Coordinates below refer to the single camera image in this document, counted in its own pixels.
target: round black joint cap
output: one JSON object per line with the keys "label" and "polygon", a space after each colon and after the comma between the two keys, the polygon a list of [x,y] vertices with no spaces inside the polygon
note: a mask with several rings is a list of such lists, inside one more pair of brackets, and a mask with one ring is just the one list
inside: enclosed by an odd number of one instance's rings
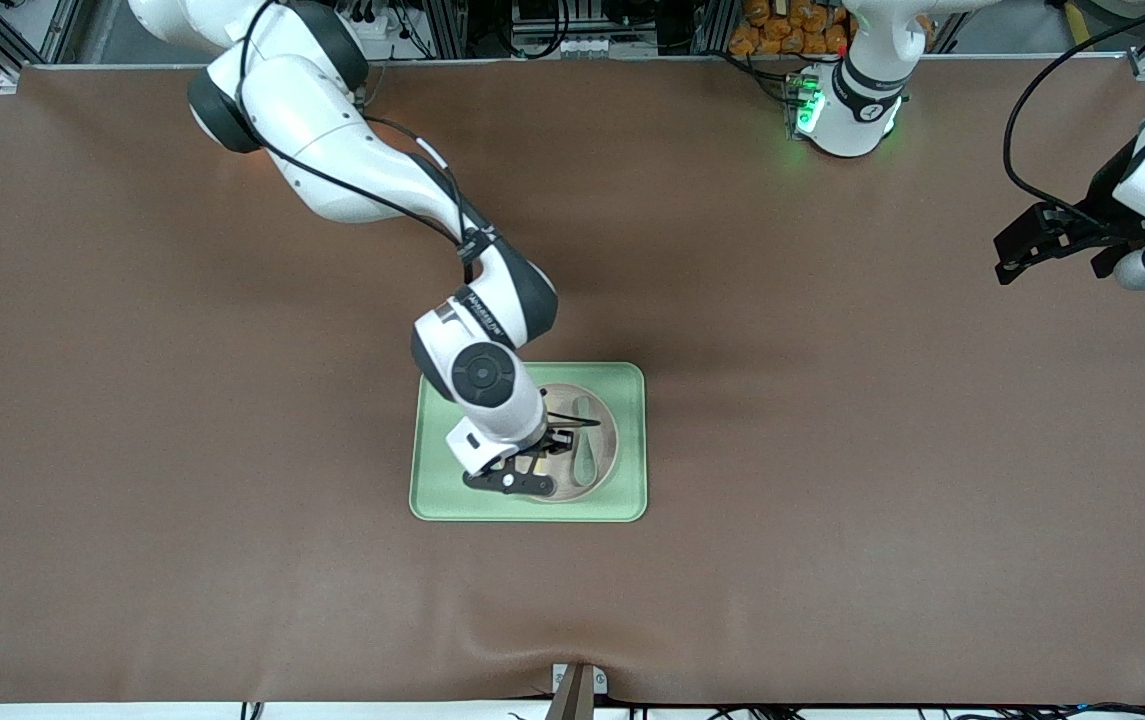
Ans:
{"label": "round black joint cap", "polygon": [[206,127],[212,137],[215,137],[226,150],[253,152],[261,149],[261,143],[252,136],[252,128],[243,119],[243,113],[239,113],[234,98],[224,95],[221,88],[212,82],[206,69],[200,70],[192,81],[189,81],[185,95],[189,98],[189,106],[202,120],[203,127]]}
{"label": "round black joint cap", "polygon": [[471,405],[499,408],[514,395],[514,361],[498,345],[475,342],[453,361],[452,387]]}

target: brown tabletop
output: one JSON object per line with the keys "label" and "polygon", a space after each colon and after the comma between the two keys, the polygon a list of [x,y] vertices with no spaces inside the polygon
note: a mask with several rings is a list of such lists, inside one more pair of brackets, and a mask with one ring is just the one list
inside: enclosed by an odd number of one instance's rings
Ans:
{"label": "brown tabletop", "polygon": [[[403,701],[592,660],[668,702],[1145,702],[1145,293],[1014,286],[1006,111],[1039,61],[924,63],[860,160],[719,63],[395,68],[562,293],[532,361],[648,378],[626,525],[408,511],[405,220],[331,224],[189,117],[191,72],[0,98],[0,701]],[[1135,132],[1122,60],[1017,133],[1077,199]]]}

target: yellow strip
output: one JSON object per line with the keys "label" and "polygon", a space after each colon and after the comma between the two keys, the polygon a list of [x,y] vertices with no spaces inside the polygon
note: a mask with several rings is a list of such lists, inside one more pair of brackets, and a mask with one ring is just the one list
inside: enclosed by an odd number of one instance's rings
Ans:
{"label": "yellow strip", "polygon": [[[1074,3],[1065,5],[1065,19],[1069,23],[1069,34],[1074,35],[1074,45],[1079,45],[1084,40],[1088,40],[1088,23],[1083,19],[1083,10],[1076,8]],[[1092,50],[1092,47],[1087,47],[1088,53]]]}

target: green tray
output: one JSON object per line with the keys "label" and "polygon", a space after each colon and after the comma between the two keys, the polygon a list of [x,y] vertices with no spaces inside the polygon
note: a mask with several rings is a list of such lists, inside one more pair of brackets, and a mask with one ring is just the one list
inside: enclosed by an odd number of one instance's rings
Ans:
{"label": "green tray", "polygon": [[444,437],[461,410],[421,378],[408,506],[421,520],[488,523],[630,523],[648,509],[648,452],[643,443],[643,374],[630,363],[526,363],[534,381],[577,383],[602,399],[617,420],[617,464],[578,500],[545,503],[531,497],[466,488],[461,465]]}

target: table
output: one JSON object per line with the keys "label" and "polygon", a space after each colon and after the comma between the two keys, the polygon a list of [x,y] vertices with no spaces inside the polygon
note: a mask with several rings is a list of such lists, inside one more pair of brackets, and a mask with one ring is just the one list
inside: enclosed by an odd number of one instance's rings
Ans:
{"label": "table", "polygon": [[[530,361],[648,378],[648,514],[406,508],[413,223],[314,217],[191,72],[0,97],[0,701],[1145,702],[1145,293],[993,278],[1039,61],[930,61],[859,160],[709,61],[388,70],[562,293]],[[1080,197],[1145,114],[1076,60],[1017,164]]]}

